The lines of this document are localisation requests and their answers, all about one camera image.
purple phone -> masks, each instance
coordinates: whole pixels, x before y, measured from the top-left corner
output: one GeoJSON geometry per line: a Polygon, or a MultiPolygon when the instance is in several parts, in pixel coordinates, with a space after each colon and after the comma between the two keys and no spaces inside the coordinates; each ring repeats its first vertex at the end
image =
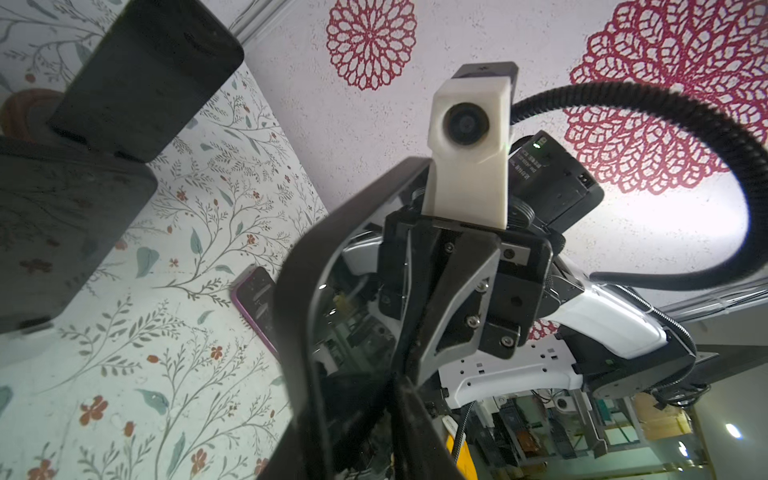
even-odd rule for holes
{"type": "Polygon", "coordinates": [[[275,283],[268,272],[259,266],[237,282],[232,289],[232,302],[256,330],[264,345],[280,360],[274,346],[272,324],[272,295],[275,283]]]}

bright light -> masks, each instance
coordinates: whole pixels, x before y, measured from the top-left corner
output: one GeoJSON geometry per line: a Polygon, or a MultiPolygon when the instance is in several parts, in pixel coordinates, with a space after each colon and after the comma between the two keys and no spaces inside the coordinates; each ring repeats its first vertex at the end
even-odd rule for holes
{"type": "Polygon", "coordinates": [[[725,429],[728,431],[728,433],[731,434],[732,437],[735,439],[740,439],[742,437],[741,432],[739,432],[739,429],[736,428],[736,426],[733,423],[726,423],[725,429]]]}

red medallion pattern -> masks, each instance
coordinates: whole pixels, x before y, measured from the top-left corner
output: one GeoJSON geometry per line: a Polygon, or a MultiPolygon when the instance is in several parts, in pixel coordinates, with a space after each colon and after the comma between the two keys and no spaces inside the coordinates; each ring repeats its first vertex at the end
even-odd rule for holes
{"type": "Polygon", "coordinates": [[[331,64],[360,90],[389,85],[416,45],[411,0],[337,0],[326,27],[331,64]]]}
{"type": "MultiPolygon", "coordinates": [[[[574,84],[655,84],[715,105],[766,142],[768,3],[637,0],[619,4],[589,38],[574,84]]],[[[644,114],[605,108],[566,112],[566,138],[601,182],[623,192],[696,187],[728,168],[689,134],[644,114]]]]}

screw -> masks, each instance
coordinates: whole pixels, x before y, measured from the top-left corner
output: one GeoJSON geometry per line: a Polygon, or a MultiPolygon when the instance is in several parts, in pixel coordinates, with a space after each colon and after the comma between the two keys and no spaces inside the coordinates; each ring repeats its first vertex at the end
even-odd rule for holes
{"type": "Polygon", "coordinates": [[[476,329],[480,326],[480,317],[477,315],[470,315],[467,317],[467,326],[471,329],[476,329]]]}

camera lens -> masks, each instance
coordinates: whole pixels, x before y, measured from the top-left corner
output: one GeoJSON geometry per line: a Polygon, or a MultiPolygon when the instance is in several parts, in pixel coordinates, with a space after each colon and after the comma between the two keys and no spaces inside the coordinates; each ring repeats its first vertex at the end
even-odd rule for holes
{"type": "Polygon", "coordinates": [[[488,128],[488,115],[475,104],[457,104],[445,114],[446,133],[459,145],[477,143],[488,128]]]}

